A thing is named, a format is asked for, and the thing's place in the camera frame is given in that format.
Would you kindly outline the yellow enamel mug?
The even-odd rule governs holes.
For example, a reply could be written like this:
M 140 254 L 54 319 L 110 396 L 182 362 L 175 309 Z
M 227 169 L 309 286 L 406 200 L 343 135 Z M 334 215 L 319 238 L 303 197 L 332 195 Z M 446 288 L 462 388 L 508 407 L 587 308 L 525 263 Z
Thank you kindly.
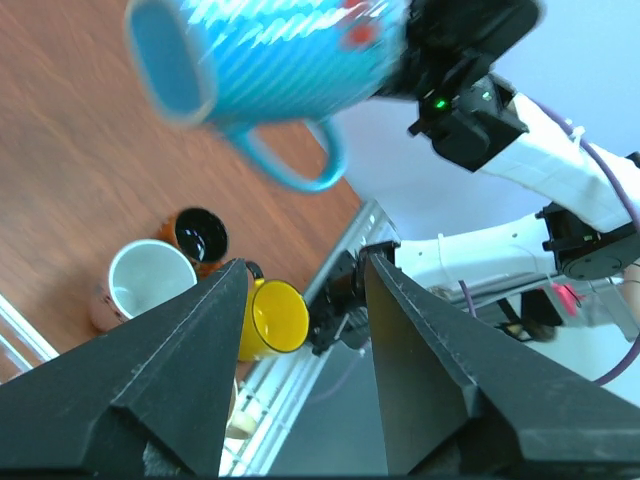
M 306 341 L 310 326 L 307 304 L 286 281 L 266 279 L 256 262 L 246 260 L 252 276 L 239 345 L 238 360 L 254 362 L 289 354 Z

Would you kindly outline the white and pink mug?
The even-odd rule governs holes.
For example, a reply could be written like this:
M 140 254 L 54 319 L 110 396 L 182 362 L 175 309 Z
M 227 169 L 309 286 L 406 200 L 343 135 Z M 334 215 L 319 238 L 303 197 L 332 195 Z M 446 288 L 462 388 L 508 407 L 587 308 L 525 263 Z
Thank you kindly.
M 100 331 L 119 326 L 198 282 L 178 249 L 160 240 L 141 239 L 122 247 L 97 282 L 89 301 L 89 318 Z

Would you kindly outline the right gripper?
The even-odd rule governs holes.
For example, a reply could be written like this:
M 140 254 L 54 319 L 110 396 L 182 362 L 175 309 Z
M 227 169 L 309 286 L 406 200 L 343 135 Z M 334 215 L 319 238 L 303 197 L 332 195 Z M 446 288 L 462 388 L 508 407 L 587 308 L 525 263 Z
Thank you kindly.
M 376 95 L 451 99 L 485 76 L 539 19 L 533 0 L 412 1 L 404 50 Z

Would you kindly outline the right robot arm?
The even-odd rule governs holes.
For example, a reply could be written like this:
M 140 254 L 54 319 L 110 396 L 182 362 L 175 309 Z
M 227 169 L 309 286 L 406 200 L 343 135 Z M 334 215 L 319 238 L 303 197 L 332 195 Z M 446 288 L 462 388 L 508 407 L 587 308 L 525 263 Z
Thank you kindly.
M 639 255 L 639 159 L 588 142 L 558 114 L 495 75 L 493 63 L 541 16 L 535 1 L 413 1 L 399 69 L 383 97 L 415 100 L 412 135 L 470 172 L 548 200 L 496 227 L 404 240 L 386 257 L 424 287 L 473 275 L 619 273 Z

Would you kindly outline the beige ceramic mug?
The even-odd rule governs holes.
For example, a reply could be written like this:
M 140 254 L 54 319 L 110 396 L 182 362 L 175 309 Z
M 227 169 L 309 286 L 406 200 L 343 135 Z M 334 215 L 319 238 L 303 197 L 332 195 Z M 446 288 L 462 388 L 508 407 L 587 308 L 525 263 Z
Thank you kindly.
M 233 381 L 225 436 L 234 440 L 247 440 L 257 429 L 257 421 L 238 407 L 238 384 Z

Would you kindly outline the brown mug black interior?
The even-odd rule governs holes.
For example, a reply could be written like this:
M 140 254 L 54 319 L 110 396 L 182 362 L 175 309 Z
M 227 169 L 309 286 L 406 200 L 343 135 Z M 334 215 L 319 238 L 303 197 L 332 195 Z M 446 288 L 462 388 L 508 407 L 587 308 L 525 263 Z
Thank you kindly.
M 169 216 L 155 237 L 181 251 L 199 279 L 219 269 L 229 249 L 225 224 L 202 207 L 188 207 Z

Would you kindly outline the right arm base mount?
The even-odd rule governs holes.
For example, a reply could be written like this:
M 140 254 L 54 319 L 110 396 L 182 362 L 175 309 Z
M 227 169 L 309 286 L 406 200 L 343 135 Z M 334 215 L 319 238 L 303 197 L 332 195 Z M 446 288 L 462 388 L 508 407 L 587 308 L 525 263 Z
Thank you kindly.
M 307 343 L 312 354 L 321 356 L 342 342 L 352 350 L 364 348 L 371 334 L 364 286 L 364 270 L 370 254 L 395 264 L 399 241 L 366 245 L 356 254 L 343 250 L 333 262 L 327 278 L 309 306 Z

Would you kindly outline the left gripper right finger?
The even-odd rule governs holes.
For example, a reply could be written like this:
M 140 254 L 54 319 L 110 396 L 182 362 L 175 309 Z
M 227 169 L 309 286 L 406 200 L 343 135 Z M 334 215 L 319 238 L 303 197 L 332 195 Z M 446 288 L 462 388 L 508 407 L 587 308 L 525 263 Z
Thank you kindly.
M 639 410 L 424 290 L 365 269 L 387 467 L 400 475 L 635 475 Z

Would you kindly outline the blue floral mug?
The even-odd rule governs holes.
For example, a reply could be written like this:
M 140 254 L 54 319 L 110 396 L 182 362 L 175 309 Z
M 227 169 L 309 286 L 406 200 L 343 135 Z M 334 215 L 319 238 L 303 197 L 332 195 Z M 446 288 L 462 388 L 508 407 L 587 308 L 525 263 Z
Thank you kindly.
M 347 166 L 333 115 L 397 70 L 407 13 L 404 1 L 131 1 L 124 30 L 167 123 L 211 127 L 274 181 L 319 193 Z M 326 164 L 316 178 L 290 169 L 256 134 L 294 120 L 323 137 Z

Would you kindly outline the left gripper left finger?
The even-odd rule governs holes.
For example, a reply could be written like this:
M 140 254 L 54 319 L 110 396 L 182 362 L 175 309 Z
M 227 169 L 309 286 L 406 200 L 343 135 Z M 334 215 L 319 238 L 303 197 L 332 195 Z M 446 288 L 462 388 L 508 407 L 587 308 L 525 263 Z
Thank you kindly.
M 248 294 L 240 259 L 1 389 L 5 475 L 219 470 Z

